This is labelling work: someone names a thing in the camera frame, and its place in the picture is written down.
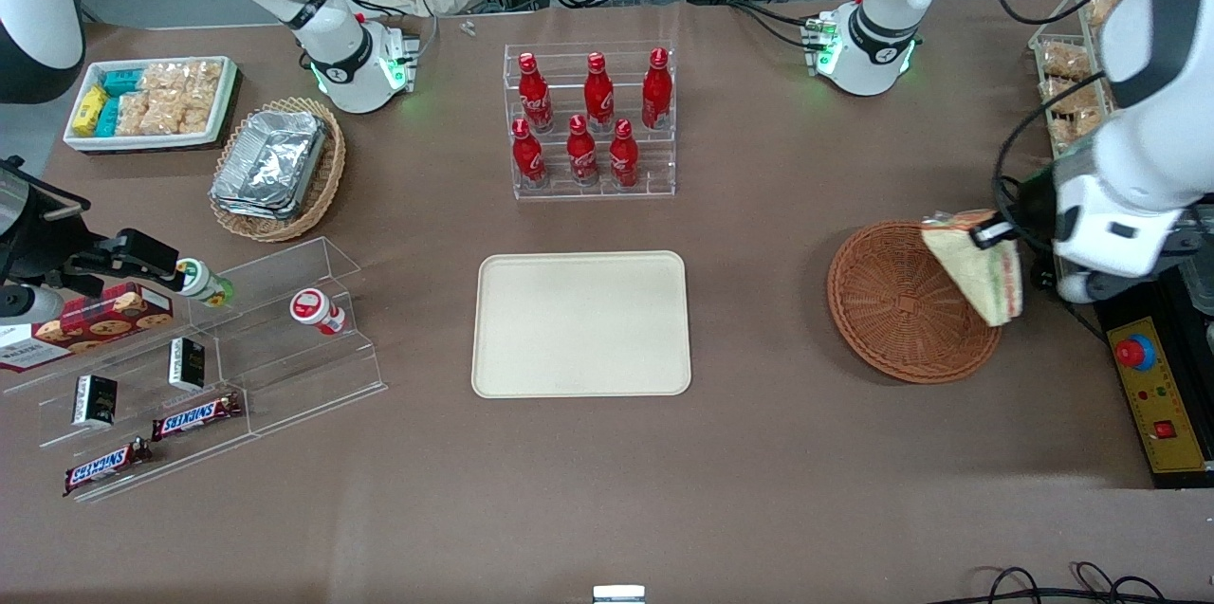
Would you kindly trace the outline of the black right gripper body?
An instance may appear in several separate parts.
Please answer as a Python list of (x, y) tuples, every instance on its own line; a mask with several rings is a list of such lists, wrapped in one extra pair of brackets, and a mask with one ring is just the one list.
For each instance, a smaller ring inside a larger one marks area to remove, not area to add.
[(119, 272), (107, 238), (87, 228), (86, 198), (25, 173), (22, 158), (2, 160), (2, 285), (100, 290)]

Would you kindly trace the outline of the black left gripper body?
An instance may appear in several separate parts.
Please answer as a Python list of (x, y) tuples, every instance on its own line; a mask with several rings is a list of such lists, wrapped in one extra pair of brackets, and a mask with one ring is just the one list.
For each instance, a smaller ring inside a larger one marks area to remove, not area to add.
[(1036, 171), (1027, 180), (1003, 175), (995, 194), (999, 220), (1009, 228), (1005, 240), (1021, 240), (1036, 251), (1053, 253), (1057, 227), (1054, 171)]

